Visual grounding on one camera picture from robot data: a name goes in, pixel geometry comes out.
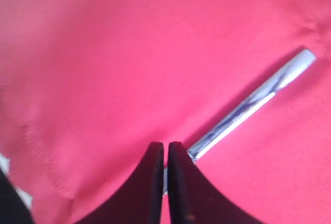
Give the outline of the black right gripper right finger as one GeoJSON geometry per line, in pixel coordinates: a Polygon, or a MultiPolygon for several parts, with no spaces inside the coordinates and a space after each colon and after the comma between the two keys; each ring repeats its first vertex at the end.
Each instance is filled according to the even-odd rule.
{"type": "Polygon", "coordinates": [[[168,199],[171,223],[261,223],[219,192],[180,142],[169,144],[168,199]]]}

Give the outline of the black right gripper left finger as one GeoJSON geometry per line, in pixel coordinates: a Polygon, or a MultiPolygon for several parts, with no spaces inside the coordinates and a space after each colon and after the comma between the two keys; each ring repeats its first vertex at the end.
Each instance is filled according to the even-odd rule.
{"type": "Polygon", "coordinates": [[[163,158],[163,144],[152,142],[120,188],[78,223],[160,223],[163,158]]]}

